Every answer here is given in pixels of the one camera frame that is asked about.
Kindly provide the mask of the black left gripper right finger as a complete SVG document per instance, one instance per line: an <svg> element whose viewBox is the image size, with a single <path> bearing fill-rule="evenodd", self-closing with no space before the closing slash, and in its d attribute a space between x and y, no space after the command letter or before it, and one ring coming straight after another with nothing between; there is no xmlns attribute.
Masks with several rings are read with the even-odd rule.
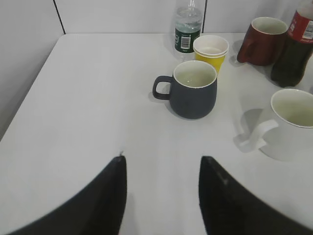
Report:
<svg viewBox="0 0 313 235"><path fill-rule="evenodd" d="M201 158L200 210L208 235L311 235L237 182L213 157Z"/></svg>

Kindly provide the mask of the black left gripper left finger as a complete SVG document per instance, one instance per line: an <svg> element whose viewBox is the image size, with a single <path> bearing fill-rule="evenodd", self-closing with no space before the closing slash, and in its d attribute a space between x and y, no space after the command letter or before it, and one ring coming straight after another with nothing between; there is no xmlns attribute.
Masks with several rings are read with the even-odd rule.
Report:
<svg viewBox="0 0 313 235"><path fill-rule="evenodd" d="M127 201L127 164L114 157L79 193L14 235L117 235Z"/></svg>

